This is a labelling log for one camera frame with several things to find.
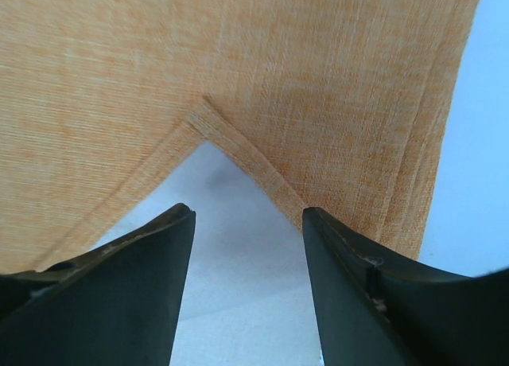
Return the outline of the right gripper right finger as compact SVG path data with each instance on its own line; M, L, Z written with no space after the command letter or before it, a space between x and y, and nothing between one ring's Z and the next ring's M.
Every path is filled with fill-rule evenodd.
M304 210L302 229L325 364L507 364L507 270L426 266L322 208Z

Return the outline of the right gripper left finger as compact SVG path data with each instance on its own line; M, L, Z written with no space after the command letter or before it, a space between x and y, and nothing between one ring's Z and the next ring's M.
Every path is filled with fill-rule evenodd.
M4 274L2 364L169 364L195 225L176 204L44 271Z

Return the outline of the orange cloth placemat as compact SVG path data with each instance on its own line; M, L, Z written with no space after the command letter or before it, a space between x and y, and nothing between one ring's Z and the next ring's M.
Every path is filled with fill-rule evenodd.
M202 142L296 226L416 258L479 0L1 0L1 269L85 251Z

